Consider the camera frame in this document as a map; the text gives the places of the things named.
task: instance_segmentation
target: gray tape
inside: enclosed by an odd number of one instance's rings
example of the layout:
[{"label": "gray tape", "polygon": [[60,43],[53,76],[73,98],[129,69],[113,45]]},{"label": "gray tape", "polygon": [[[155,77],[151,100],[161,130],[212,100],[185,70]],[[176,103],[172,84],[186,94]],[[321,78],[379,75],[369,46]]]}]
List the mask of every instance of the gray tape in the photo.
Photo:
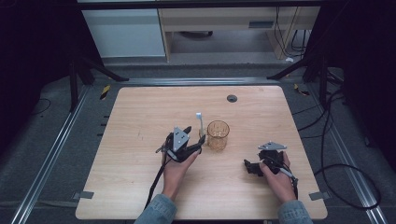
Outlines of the gray tape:
[{"label": "gray tape", "polygon": [[319,200],[319,199],[326,200],[326,199],[330,199],[331,198],[329,192],[311,193],[311,194],[309,194],[309,197],[311,198],[312,201],[316,201],[316,200]]},{"label": "gray tape", "polygon": [[73,199],[74,200],[78,200],[81,198],[85,198],[85,199],[91,199],[93,197],[93,192],[89,192],[89,191],[82,191],[82,192],[75,192],[73,194]]}]

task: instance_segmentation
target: hand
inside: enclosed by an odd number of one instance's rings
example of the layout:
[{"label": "hand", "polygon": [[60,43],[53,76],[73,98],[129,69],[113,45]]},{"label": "hand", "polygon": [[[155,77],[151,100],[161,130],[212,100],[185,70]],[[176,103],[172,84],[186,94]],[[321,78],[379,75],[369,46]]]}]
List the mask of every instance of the hand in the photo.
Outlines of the hand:
[{"label": "hand", "polygon": [[[286,152],[283,152],[283,161],[287,166],[290,167],[290,161],[288,155],[286,155]],[[260,163],[260,168],[267,178],[271,190],[282,203],[296,200],[293,186],[291,185],[291,180],[287,175],[283,174],[282,172],[274,175],[270,168],[268,168],[268,166],[264,163]]]},{"label": "hand", "polygon": [[199,152],[192,153],[185,161],[178,163],[169,161],[163,171],[163,194],[175,201],[178,190],[189,167],[198,157]]}]

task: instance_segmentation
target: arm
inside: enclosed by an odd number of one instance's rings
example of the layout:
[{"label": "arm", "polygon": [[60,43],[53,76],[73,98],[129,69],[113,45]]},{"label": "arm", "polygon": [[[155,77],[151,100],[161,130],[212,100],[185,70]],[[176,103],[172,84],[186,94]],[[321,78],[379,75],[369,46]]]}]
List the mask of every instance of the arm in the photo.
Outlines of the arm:
[{"label": "arm", "polygon": [[180,189],[184,175],[198,157],[198,154],[198,152],[194,152],[182,163],[169,161],[166,164],[163,171],[162,194],[154,197],[148,207],[134,222],[135,224],[172,223],[177,212],[174,201],[178,190]]},{"label": "arm", "polygon": [[[283,159],[285,164],[290,167],[290,161],[286,152],[283,153]],[[260,163],[260,168],[267,178],[271,190],[282,203],[277,212],[279,222],[282,224],[312,223],[303,203],[297,201],[294,195],[290,178],[281,172],[274,175],[264,163]]]}]

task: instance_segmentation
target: person's left hand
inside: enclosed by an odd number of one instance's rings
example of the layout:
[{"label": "person's left hand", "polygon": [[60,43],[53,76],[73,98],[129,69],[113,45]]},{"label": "person's left hand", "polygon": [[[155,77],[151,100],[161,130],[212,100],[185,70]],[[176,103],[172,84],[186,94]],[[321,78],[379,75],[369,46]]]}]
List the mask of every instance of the person's left hand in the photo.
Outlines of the person's left hand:
[{"label": "person's left hand", "polygon": [[169,161],[163,171],[163,194],[175,201],[178,190],[189,167],[198,157],[199,152],[192,153],[185,161]]}]

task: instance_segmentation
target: white panel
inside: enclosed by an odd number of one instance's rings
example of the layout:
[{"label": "white panel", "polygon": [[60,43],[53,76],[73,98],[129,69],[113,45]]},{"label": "white panel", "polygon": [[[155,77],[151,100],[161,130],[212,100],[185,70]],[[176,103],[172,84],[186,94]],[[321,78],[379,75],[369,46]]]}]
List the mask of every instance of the white panel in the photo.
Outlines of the white panel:
[{"label": "white panel", "polygon": [[83,15],[102,58],[165,55],[157,9],[84,10]]}]

